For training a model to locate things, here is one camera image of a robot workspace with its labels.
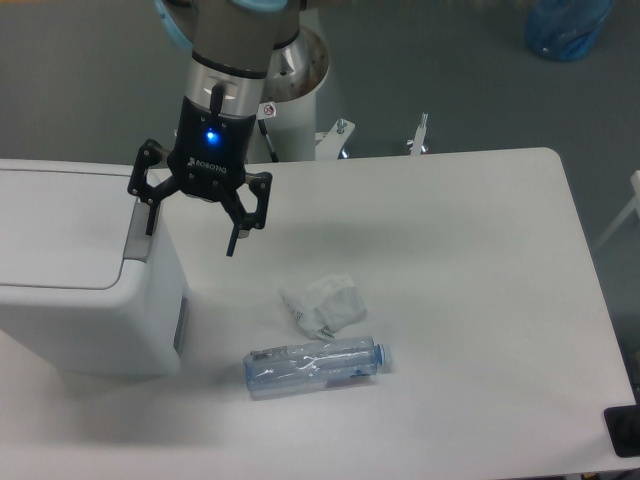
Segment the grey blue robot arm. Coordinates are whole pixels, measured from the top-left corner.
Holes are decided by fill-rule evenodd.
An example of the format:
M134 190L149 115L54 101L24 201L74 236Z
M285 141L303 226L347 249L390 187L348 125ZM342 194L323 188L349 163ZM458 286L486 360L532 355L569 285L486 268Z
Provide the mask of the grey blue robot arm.
M247 153L272 53L285 42L293 1L158 1L173 40L191 46L176 139L139 148L127 191L146 205L153 235L162 201L182 192L220 203L233 223L227 252L266 224L272 176L249 173Z

